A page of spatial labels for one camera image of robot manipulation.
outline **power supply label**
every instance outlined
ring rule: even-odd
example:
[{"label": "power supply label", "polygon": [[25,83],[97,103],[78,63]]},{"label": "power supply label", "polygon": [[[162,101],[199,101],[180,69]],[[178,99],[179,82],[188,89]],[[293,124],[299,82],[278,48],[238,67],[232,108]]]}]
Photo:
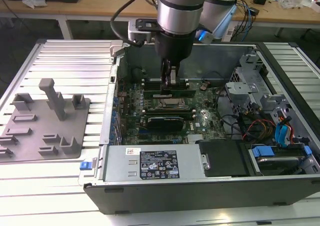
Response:
[{"label": "power supply label", "polygon": [[140,178],[143,180],[180,178],[177,151],[141,151]]}]

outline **gray 3d printed holder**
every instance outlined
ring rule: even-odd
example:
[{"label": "gray 3d printed holder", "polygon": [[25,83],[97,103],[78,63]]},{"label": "gray 3d printed holder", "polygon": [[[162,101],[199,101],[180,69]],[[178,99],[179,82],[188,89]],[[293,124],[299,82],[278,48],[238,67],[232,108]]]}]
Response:
[{"label": "gray 3d printed holder", "polygon": [[40,81],[39,88],[48,100],[16,94],[15,110],[0,136],[0,163],[80,156],[90,99],[82,94],[64,99],[54,85],[52,78]]}]

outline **floor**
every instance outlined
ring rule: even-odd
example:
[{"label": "floor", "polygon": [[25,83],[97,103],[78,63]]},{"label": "floor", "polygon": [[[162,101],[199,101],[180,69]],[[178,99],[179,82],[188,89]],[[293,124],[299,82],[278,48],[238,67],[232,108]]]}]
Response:
[{"label": "floor", "polygon": [[[24,19],[23,22],[32,32],[29,32],[19,20],[14,20],[14,28],[5,26],[0,28],[0,96],[15,77],[37,39],[63,38],[55,20]],[[73,37],[77,40],[116,39],[108,22],[103,22],[104,30],[101,30],[98,21],[72,21],[70,25]],[[127,34],[127,23],[117,22],[117,26],[123,35]],[[281,37],[275,37],[275,31],[276,28],[272,27],[253,27],[244,41],[295,42],[314,62],[320,57],[320,32],[310,31],[304,39],[301,39],[305,29],[286,28]]]}]

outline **green circuit board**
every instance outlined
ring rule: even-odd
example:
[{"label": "green circuit board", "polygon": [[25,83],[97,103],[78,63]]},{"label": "green circuit board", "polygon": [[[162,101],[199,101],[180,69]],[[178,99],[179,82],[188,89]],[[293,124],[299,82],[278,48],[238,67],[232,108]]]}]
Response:
[{"label": "green circuit board", "polygon": [[123,145],[147,145],[147,144],[188,144],[188,135],[197,135],[205,140],[224,139],[226,133],[216,117],[214,100],[215,88],[208,87],[201,91],[202,81],[191,81],[190,90],[195,90],[193,98],[183,99],[184,107],[195,109],[195,118],[184,121],[183,128],[179,132],[150,132],[141,126],[143,109],[157,109],[159,99],[144,100],[143,89],[139,84],[133,84],[126,90],[129,98],[129,110],[122,116],[125,121],[126,131],[122,137]]}]

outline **gray plastic base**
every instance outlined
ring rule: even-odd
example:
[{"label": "gray plastic base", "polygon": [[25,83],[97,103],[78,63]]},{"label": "gray plastic base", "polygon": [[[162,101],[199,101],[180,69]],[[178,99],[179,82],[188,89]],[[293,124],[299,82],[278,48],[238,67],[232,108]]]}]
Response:
[{"label": "gray plastic base", "polygon": [[24,107],[14,110],[0,137],[0,163],[78,158],[90,104],[81,96],[64,100],[65,118],[60,121],[48,100],[25,100],[28,94],[23,95]]}]

